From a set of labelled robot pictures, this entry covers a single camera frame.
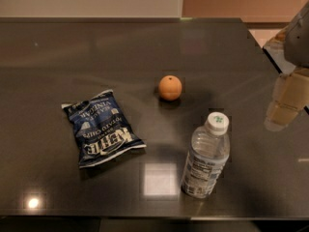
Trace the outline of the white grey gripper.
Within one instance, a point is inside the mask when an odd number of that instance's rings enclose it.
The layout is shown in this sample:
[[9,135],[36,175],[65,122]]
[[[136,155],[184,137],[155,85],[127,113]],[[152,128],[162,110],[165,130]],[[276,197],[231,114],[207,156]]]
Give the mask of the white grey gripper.
[[309,1],[291,20],[284,41],[285,59],[299,67],[277,78],[265,127],[281,131],[309,104]]

